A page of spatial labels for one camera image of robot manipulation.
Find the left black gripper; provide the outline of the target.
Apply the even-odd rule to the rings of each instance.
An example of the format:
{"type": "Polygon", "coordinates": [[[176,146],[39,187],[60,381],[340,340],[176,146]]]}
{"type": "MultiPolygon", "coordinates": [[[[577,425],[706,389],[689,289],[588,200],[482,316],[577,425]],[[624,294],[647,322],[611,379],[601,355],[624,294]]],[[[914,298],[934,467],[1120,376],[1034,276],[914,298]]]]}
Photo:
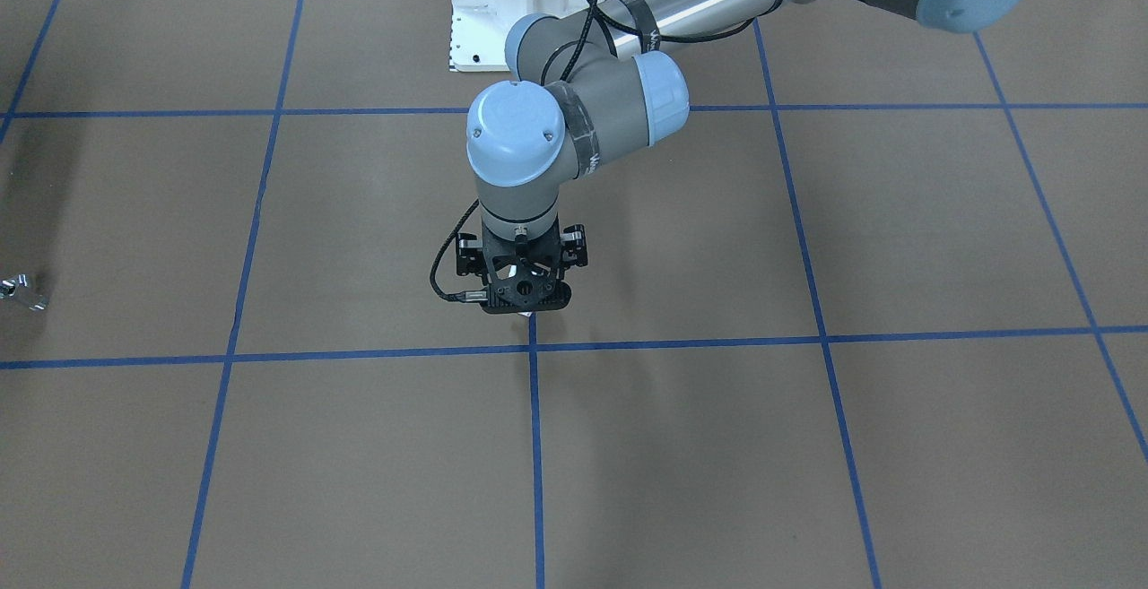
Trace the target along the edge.
{"type": "Polygon", "coordinates": [[[484,282],[513,277],[538,277],[563,282],[569,269],[589,263],[585,226],[559,227],[554,222],[538,238],[502,238],[487,224],[479,235],[463,232],[456,238],[456,272],[475,276],[484,282]]]}

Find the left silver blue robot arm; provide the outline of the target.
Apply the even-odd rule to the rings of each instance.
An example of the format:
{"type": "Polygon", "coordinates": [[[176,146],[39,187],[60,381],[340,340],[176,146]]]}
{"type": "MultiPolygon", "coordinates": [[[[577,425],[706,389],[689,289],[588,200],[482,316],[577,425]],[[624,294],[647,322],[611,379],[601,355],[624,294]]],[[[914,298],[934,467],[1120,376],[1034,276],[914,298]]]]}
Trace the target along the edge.
{"type": "MultiPolygon", "coordinates": [[[[684,127],[690,104],[673,51],[734,37],[789,3],[819,0],[587,0],[556,16],[526,14],[504,41],[509,80],[480,91],[465,152],[483,237],[451,230],[457,272],[488,299],[557,290],[587,263],[585,233],[563,230],[563,183],[589,177],[684,127]]],[[[1021,0],[853,0],[932,30],[972,33],[1021,0]]]]}

